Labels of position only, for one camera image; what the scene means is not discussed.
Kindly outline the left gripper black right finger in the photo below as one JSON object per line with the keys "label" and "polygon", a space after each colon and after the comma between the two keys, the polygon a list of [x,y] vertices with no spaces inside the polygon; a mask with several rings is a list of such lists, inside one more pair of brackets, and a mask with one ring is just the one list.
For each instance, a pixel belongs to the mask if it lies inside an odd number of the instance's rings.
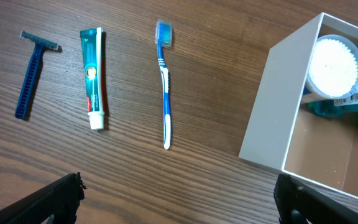
{"label": "left gripper black right finger", "polygon": [[293,179],[290,175],[278,176],[273,197],[281,224],[358,224],[357,212]]}

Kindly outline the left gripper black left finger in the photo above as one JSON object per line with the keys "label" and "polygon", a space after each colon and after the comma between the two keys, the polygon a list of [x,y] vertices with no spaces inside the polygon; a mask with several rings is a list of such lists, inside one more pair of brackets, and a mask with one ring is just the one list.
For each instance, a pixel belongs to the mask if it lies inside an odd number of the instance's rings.
{"label": "left gripper black left finger", "polygon": [[85,189],[79,172],[68,174],[0,210],[0,224],[74,224]]}

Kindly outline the clear cotton bud jar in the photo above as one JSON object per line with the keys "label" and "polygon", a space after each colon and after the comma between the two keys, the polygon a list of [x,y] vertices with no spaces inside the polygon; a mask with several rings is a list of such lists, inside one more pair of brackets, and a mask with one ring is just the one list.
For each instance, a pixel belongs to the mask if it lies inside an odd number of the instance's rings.
{"label": "clear cotton bud jar", "polygon": [[357,46],[336,34],[319,37],[313,48],[301,103],[341,100],[357,91]]}

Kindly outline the blue white toothbrush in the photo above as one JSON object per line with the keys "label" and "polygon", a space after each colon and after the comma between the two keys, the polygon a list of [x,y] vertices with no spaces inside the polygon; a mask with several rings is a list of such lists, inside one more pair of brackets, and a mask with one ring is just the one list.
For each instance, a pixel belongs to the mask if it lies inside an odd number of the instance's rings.
{"label": "blue white toothbrush", "polygon": [[172,45],[173,29],[171,23],[158,20],[155,30],[155,43],[157,45],[157,58],[162,79],[163,91],[163,147],[168,150],[172,141],[172,118],[169,97],[169,69],[163,56],[163,48]]}

